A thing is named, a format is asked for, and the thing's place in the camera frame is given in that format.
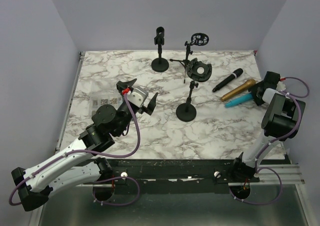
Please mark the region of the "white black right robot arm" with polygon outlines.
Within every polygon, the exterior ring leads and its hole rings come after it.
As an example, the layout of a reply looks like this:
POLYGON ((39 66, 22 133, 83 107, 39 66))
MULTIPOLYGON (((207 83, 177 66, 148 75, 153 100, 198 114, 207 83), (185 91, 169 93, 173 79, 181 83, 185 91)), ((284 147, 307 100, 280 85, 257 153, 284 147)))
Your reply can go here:
POLYGON ((310 94, 310 89, 306 82, 299 78, 281 78, 280 74, 268 71, 264 79, 248 91, 258 106, 268 104, 261 122, 262 133, 254 145, 241 155, 244 165, 256 168, 278 141, 295 137, 306 106, 301 99, 310 94), (306 94, 299 96, 284 89, 277 90, 278 83, 286 79, 302 82, 306 87, 306 94))

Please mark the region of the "gold microphone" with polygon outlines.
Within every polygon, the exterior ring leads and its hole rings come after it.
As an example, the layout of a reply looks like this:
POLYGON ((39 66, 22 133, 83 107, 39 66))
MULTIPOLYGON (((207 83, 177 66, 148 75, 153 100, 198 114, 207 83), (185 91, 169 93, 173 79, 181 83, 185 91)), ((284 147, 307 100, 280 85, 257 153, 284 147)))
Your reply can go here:
POLYGON ((245 81, 243 84, 241 84, 240 86, 238 86, 237 88, 235 88, 235 89, 231 90, 230 92, 226 93, 225 95, 223 95, 220 98, 220 100, 222 102, 225 102, 231 98, 234 98, 235 96, 239 95, 240 93, 250 89, 255 84, 256 84, 255 79, 249 79, 249 80, 245 81))

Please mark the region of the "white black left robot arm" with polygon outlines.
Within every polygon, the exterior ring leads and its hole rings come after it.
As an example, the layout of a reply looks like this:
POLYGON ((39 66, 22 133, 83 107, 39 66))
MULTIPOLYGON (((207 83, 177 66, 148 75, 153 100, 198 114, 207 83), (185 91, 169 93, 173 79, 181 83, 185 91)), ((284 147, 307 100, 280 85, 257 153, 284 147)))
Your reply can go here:
POLYGON ((114 137, 127 135, 130 123, 134 122, 136 147, 121 158, 135 154, 141 143, 136 114, 152 115, 157 104, 157 95, 154 95, 145 106, 148 92, 135 87, 135 82, 136 79, 118 81, 116 88, 122 104, 117 109, 111 104, 101 105, 91 118, 92 124, 65 149, 31 168, 14 169, 11 175, 16 186, 10 194, 9 204, 32 211, 66 188, 83 183, 114 182, 117 178, 107 161, 110 155, 105 151, 114 145, 114 137))

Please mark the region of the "black handheld microphone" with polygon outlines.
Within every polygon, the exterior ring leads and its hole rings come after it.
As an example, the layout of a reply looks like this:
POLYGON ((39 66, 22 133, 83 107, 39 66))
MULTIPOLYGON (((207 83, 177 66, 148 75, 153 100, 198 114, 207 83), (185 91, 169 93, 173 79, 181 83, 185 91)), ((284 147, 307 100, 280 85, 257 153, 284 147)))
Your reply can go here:
POLYGON ((226 77, 223 81, 221 81, 220 83, 218 83, 212 90, 212 92, 216 92, 218 90, 220 90, 221 88, 223 88, 224 86, 226 86, 228 83, 230 83, 232 80, 238 78, 240 75, 242 75, 243 73, 243 69, 242 68, 238 68, 235 71, 233 71, 228 77, 226 77))

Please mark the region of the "black shock mount tripod stand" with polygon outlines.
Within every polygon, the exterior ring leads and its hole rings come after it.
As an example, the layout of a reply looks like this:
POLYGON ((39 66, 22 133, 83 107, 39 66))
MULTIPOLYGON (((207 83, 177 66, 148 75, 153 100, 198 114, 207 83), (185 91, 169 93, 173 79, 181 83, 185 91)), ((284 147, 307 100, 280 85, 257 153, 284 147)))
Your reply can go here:
POLYGON ((170 62, 179 62, 184 68, 184 79, 183 82, 186 82, 186 75, 187 75, 187 65, 190 62, 189 56, 193 54, 191 50, 192 46, 205 46, 209 42, 209 36, 205 33, 195 33, 191 36, 190 42, 186 41, 185 46, 185 59, 183 60, 175 60, 169 59, 170 62))

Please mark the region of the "teal microphone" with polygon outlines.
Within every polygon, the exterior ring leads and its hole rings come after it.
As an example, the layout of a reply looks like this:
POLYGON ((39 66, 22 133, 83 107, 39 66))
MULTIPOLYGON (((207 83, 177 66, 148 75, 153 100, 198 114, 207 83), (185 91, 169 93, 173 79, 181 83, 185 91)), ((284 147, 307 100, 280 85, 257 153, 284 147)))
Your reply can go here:
POLYGON ((241 97, 238 97, 236 99, 233 99, 233 100, 229 101, 228 103, 225 104, 225 107, 226 108, 230 108, 230 107, 242 104, 244 102, 250 101, 252 99, 253 99, 252 94, 248 93, 248 94, 245 94, 245 95, 243 95, 241 97))

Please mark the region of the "black round-base microphone stand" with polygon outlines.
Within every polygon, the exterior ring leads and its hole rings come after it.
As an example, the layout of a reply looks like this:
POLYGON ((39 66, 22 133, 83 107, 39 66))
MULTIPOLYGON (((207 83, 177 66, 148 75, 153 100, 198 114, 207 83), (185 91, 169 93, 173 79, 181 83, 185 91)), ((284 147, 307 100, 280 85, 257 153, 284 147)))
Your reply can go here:
POLYGON ((156 29, 156 36, 154 37, 154 44, 157 45, 158 57, 151 63, 151 68, 159 73, 165 72, 169 68, 167 59, 162 57, 162 46, 165 44, 165 29, 158 27, 156 29))

